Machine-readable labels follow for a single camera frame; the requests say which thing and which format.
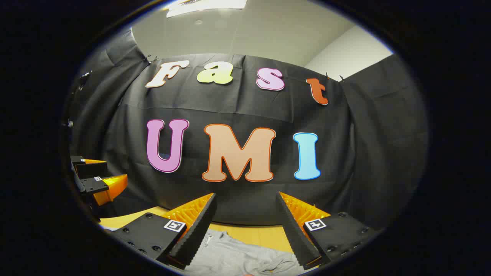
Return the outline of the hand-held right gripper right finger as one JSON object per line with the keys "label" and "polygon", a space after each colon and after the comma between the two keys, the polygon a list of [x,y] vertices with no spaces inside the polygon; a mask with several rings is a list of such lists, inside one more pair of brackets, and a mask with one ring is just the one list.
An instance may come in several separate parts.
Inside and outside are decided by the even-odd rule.
{"label": "hand-held right gripper right finger", "polygon": [[340,262],[382,232],[347,212],[329,214],[284,192],[277,193],[276,204],[293,254],[304,269]]}

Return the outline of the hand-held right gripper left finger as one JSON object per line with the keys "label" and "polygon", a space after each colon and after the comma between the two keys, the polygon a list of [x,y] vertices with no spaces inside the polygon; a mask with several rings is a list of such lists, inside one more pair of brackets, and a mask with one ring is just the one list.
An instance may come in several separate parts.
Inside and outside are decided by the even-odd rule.
{"label": "hand-held right gripper left finger", "polygon": [[185,269],[207,234],[216,211],[215,198],[210,193],[163,215],[147,212],[112,234],[142,255]]}

